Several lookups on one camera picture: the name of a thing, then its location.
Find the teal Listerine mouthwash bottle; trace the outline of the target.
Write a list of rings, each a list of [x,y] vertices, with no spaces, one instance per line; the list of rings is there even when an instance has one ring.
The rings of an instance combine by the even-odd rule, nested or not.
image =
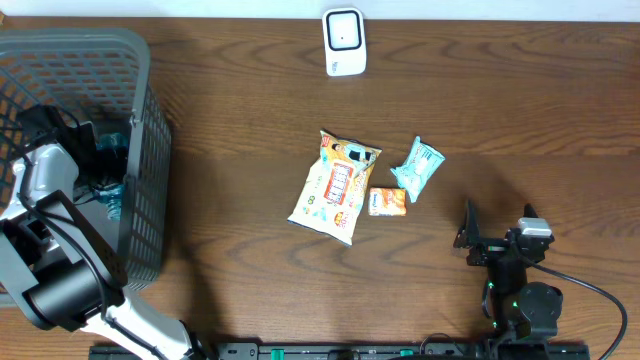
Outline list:
[[[94,191],[96,200],[107,208],[111,221],[120,221],[127,171],[129,143],[121,133],[101,135],[96,145],[98,158],[104,165],[101,183]]]

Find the light teal wipes packet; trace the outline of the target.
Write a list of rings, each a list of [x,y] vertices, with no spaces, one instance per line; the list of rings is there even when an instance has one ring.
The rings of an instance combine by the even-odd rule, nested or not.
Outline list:
[[[398,186],[409,195],[410,202],[415,203],[428,180],[444,161],[444,155],[416,136],[403,164],[392,168],[391,173]]]

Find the small orange snack packet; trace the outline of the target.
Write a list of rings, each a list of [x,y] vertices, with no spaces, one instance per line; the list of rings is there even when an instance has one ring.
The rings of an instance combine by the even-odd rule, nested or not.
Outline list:
[[[368,214],[370,216],[405,216],[406,191],[398,188],[371,188]]]

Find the yellow snack bag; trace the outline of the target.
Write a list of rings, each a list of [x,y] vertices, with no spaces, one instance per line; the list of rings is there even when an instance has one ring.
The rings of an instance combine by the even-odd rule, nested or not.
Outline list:
[[[319,158],[310,167],[288,221],[353,243],[368,181],[382,150],[322,130]]]

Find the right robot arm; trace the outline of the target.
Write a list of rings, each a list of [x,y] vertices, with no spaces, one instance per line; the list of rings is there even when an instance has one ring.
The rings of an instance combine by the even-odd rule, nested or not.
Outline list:
[[[469,266],[487,269],[482,306],[495,334],[485,342],[489,359],[548,359],[548,339],[558,334],[563,294],[542,282],[530,282],[527,269],[545,259],[554,242],[548,222],[527,204],[515,227],[501,238],[483,236],[473,204],[465,205],[463,224],[453,246],[468,251]]]

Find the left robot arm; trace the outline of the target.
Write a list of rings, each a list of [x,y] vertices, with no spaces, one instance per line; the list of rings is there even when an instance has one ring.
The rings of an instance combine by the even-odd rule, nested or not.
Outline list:
[[[16,116],[15,184],[1,215],[1,283],[32,324],[107,338],[141,359],[215,359],[184,322],[128,288],[124,260],[97,229],[120,219],[129,141],[52,105]]]

